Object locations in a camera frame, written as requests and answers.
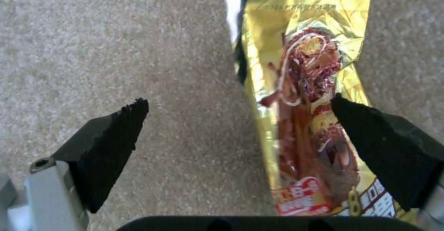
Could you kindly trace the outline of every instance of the gold foil wrapper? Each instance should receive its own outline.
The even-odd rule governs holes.
[[[253,106],[272,195],[277,210],[282,215],[349,215],[349,206],[352,203],[345,200],[341,204],[328,207],[328,200],[323,198],[320,191],[316,191],[319,182],[315,179],[305,177],[304,182],[290,184],[283,179],[279,166],[281,144],[277,136],[279,105],[273,103],[266,107],[260,103],[276,91],[276,83],[279,82],[279,75],[269,64],[282,64],[285,45],[297,34],[306,29],[318,29],[336,44],[341,55],[341,68],[332,76],[335,93],[339,92],[349,100],[369,105],[354,67],[362,49],[369,5],[370,0],[248,0],[246,3],[241,35],[248,71],[244,86]],[[301,51],[308,53],[314,45],[316,43],[308,43],[306,50],[301,48]],[[316,103],[312,103],[312,112],[316,107],[314,104]],[[330,114],[314,116],[312,130],[323,128],[319,122],[333,124],[332,117],[335,118]],[[360,215],[391,216],[414,223],[413,213],[400,209],[359,158],[346,133],[344,136],[351,145],[352,156],[356,158],[359,182],[353,190],[360,196]],[[306,193],[308,188],[313,189],[309,194]]]

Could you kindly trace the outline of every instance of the beige carpet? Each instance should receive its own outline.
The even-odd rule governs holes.
[[[444,142],[442,0],[373,0],[358,64],[375,106]],[[91,230],[146,215],[272,215],[223,0],[0,0],[0,171],[23,185],[88,119],[151,112]]]

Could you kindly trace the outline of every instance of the snack package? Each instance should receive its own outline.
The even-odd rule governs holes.
[[[253,108],[278,213],[414,223],[414,214],[400,208],[359,158],[330,106],[336,93],[369,105],[354,63],[370,0],[238,4],[236,70]]]

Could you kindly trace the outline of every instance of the meat image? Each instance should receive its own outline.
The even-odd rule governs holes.
[[[306,177],[322,183],[331,208],[347,199],[359,182],[357,162],[330,107],[334,77],[341,68],[336,44],[320,30],[296,34],[284,47],[276,90],[260,104],[277,103],[279,168],[283,185]]]
[[[296,34],[284,48],[276,91],[261,100],[269,106],[277,99],[290,106],[301,103],[301,94],[312,103],[334,87],[332,75],[341,68],[338,48],[322,31],[309,28]]]

